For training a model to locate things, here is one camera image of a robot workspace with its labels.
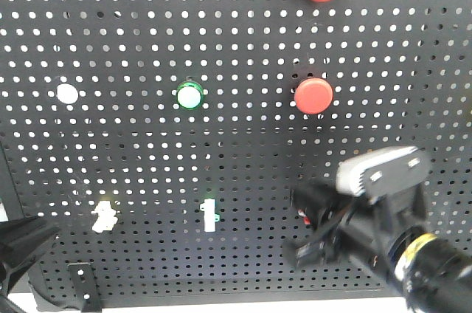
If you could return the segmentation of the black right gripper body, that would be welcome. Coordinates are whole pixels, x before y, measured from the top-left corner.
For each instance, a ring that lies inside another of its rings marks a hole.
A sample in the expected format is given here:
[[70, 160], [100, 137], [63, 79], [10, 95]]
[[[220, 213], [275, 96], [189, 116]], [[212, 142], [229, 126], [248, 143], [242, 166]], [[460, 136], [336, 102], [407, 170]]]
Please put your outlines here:
[[426, 233], [423, 184], [374, 200], [312, 181], [293, 188], [290, 200], [311, 222], [310, 235], [286, 240], [282, 246], [283, 258], [295, 268], [346, 259], [386, 283], [401, 283], [400, 257]]

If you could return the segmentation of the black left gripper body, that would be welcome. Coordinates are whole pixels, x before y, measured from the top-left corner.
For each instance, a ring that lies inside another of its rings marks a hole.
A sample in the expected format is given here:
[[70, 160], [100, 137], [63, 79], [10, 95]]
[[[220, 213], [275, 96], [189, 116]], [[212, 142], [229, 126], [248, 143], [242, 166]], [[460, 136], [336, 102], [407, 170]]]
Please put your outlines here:
[[22, 312], [8, 295], [13, 287], [50, 250], [59, 228], [42, 217], [1, 223], [1, 311]]

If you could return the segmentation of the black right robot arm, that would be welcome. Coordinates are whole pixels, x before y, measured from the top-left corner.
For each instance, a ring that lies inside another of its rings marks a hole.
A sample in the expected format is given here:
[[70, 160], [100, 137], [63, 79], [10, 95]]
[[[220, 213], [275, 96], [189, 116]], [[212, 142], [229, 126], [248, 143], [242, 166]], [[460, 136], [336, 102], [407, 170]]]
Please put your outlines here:
[[412, 312], [471, 311], [471, 257], [427, 230], [422, 184], [354, 196], [310, 182], [291, 190], [291, 205], [312, 229], [283, 244], [292, 266], [346, 259], [402, 295]]

